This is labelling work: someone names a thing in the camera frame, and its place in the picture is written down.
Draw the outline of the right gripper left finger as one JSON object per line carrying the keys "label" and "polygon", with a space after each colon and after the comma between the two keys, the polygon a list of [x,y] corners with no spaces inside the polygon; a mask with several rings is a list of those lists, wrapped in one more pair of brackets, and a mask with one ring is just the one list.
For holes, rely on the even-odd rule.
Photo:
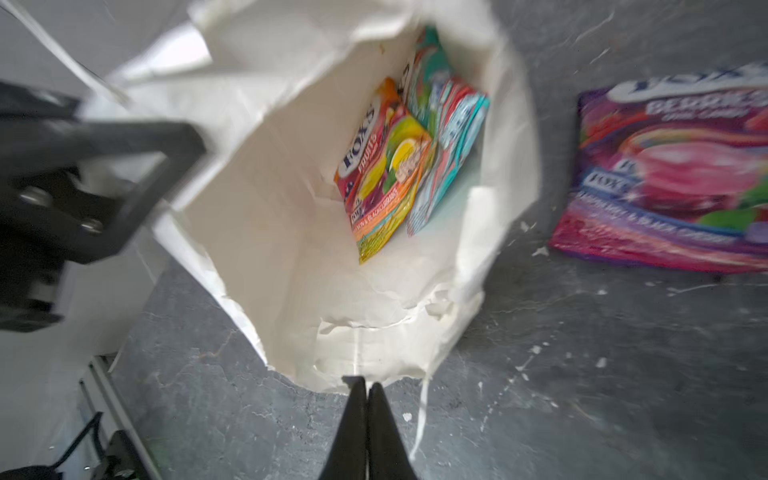
{"label": "right gripper left finger", "polygon": [[342,380],[349,396],[320,480],[365,480],[367,470],[367,389],[360,376]]}

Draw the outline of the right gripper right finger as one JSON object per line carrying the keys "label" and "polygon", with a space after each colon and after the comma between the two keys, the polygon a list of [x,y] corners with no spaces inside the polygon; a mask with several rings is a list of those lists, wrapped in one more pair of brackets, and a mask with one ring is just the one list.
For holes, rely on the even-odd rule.
{"label": "right gripper right finger", "polygon": [[416,480],[384,387],[373,383],[367,400],[368,478]]}

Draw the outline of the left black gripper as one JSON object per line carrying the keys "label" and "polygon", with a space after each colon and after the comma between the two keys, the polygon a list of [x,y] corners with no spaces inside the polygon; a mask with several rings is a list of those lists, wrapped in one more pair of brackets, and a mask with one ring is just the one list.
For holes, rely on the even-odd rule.
{"label": "left black gripper", "polygon": [[[205,155],[185,122],[91,122],[77,99],[1,85],[1,328],[31,333],[59,323],[55,295],[68,262],[119,253],[157,203]],[[162,160],[117,197],[82,189],[80,166],[158,153]]]}

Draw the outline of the orange yellow snack packet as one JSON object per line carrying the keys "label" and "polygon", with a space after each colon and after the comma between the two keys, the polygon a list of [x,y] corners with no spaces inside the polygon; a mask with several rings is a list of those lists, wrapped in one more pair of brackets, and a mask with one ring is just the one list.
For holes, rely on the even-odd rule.
{"label": "orange yellow snack packet", "polygon": [[409,215],[431,166],[431,135],[402,103],[393,79],[375,90],[334,181],[361,264],[377,254]]}

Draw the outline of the white floral paper bag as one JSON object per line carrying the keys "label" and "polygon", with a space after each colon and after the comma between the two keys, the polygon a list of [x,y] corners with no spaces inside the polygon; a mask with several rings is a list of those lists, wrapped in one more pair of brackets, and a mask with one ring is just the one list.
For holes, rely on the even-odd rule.
{"label": "white floral paper bag", "polygon": [[[339,393],[343,377],[429,381],[478,314],[514,220],[540,193],[524,65],[487,1],[199,1],[109,80],[20,3],[14,15],[93,91],[88,120],[175,119],[209,157],[158,213],[158,243],[266,366]],[[334,181],[375,89],[426,27],[490,107],[426,226],[361,264]]]}

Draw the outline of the teal snack packet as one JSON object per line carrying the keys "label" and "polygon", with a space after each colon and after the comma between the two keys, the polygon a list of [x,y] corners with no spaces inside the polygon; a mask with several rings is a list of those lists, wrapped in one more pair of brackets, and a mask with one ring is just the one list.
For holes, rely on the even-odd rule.
{"label": "teal snack packet", "polygon": [[407,233],[422,230],[464,165],[490,107],[488,96],[451,66],[437,30],[422,30],[398,84],[409,113],[429,132],[435,154],[406,220]]}

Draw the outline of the pink purple snack packet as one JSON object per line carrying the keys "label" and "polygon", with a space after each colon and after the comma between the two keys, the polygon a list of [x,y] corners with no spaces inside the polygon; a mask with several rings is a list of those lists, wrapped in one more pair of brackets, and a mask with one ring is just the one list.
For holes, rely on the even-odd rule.
{"label": "pink purple snack packet", "polygon": [[577,171],[553,248],[700,272],[766,269],[765,62],[585,91],[577,113]]}

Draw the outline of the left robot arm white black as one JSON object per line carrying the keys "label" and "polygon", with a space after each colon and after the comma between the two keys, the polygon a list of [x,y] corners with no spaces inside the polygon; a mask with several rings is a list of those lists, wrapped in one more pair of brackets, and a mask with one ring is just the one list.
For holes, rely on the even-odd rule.
{"label": "left robot arm white black", "polygon": [[1,87],[1,475],[147,479],[101,374],[168,257],[147,223],[205,156],[180,121]]}

